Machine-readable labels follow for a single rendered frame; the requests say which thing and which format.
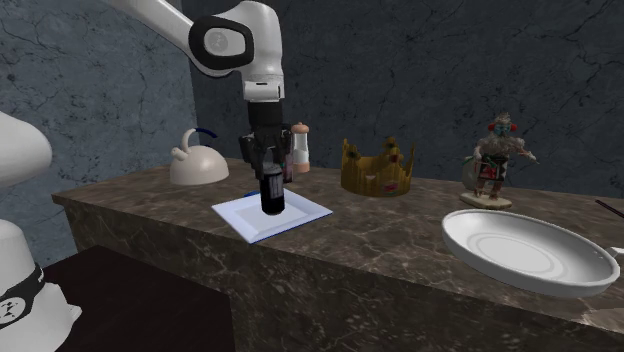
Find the white round pan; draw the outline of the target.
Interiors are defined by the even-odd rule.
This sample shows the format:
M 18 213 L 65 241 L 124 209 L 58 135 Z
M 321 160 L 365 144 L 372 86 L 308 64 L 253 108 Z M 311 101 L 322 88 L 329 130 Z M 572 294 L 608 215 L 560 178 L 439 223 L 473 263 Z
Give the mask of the white round pan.
M 473 269 L 519 289 L 561 298 L 604 292 L 620 277 L 624 248 L 604 249 L 557 225 L 504 211 L 447 214 L 449 250 Z

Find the clear grinder with tan caps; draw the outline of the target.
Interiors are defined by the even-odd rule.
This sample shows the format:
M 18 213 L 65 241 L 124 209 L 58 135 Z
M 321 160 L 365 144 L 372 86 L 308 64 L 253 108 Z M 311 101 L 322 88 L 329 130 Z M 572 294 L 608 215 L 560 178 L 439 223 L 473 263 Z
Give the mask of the clear grinder with tan caps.
M 291 132 L 293 133 L 293 170 L 296 173 L 307 173 L 310 171 L 307 140 L 309 127 L 302 122 L 298 122 L 291 127 Z

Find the thin dark stick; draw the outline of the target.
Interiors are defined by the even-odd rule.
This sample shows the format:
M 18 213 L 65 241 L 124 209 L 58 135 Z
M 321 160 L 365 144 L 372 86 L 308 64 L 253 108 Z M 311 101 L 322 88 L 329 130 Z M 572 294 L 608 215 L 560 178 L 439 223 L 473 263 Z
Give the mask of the thin dark stick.
M 605 203 L 605 202 L 603 202 L 603 201 L 601 201 L 599 199 L 596 199 L 595 203 L 600 205 L 600 206 L 602 206 L 603 208 L 607 209 L 608 211 L 614 213 L 615 215 L 617 215 L 617 216 L 619 216 L 621 218 L 624 218 L 624 212 L 621 212 L 621 211 L 617 210 L 616 208 L 610 206 L 609 204 L 607 204 L 607 203 Z

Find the masked doll figure on base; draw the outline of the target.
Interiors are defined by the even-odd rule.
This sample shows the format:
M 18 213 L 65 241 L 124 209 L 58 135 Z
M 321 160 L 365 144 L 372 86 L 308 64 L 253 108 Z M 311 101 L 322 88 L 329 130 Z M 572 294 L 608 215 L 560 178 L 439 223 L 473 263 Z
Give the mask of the masked doll figure on base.
M 471 156 L 464 158 L 462 183 L 468 192 L 459 196 L 463 202 L 488 210 L 512 206 L 510 200 L 500 196 L 510 156 L 516 153 L 537 162 L 537 158 L 524 149 L 525 141 L 510 135 L 516 129 L 508 112 L 498 114 L 488 125 L 489 134 L 477 142 Z

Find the gold jewelled crown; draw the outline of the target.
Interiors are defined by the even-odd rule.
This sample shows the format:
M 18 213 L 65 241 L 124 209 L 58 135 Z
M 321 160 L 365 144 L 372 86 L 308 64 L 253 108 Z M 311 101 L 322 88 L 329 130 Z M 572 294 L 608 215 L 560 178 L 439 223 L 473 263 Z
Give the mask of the gold jewelled crown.
M 415 144 L 409 158 L 404 155 L 394 137 L 383 143 L 378 156 L 362 156 L 354 144 L 344 139 L 342 145 L 341 187 L 367 197 L 396 197 L 410 191 Z

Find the black cylindrical can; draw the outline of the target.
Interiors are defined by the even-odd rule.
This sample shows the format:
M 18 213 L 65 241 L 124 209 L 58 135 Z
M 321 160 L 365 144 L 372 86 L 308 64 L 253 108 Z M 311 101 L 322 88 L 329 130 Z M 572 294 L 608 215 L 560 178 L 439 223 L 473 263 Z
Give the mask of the black cylindrical can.
M 267 215 L 278 215 L 285 209 L 282 168 L 265 162 L 260 180 L 261 208 Z

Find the white square plate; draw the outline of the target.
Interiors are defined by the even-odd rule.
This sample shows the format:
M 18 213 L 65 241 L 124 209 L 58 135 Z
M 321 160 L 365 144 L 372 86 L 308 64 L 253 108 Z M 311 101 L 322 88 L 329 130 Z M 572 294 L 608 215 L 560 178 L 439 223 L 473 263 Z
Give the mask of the white square plate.
M 262 211 L 258 191 L 213 205 L 212 209 L 249 244 L 332 214 L 330 209 L 288 189 L 284 192 L 285 209 L 278 215 L 267 215 Z

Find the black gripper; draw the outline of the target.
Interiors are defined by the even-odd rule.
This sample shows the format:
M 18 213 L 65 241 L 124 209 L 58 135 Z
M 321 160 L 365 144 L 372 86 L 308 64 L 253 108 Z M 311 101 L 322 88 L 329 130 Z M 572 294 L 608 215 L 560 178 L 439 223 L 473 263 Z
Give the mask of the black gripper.
M 261 152 L 275 147 L 275 162 L 281 167 L 283 182 L 293 180 L 293 137 L 283 129 L 283 108 L 278 102 L 249 102 L 248 120 L 252 133 L 241 136 L 238 141 L 243 160 L 254 170 L 255 178 L 261 178 Z

